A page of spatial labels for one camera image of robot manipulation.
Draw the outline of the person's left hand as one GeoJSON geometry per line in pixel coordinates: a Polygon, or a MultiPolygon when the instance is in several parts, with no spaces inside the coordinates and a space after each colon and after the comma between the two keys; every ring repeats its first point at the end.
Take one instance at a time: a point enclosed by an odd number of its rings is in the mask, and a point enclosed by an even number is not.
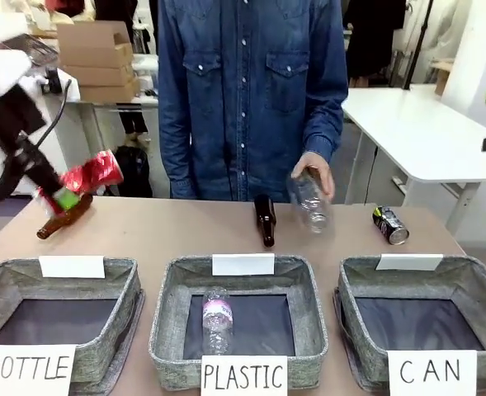
{"type": "Polygon", "coordinates": [[[294,166],[291,177],[299,177],[305,169],[316,171],[322,192],[329,200],[332,200],[335,195],[335,184],[328,162],[317,153],[305,152],[294,166]]]}

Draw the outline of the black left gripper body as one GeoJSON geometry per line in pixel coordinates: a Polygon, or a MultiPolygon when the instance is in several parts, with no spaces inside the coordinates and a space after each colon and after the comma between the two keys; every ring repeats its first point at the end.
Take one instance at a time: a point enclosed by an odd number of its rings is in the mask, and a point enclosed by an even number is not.
{"type": "Polygon", "coordinates": [[[21,132],[30,135],[45,125],[35,101],[19,85],[0,97],[1,149],[17,149],[21,132]]]}

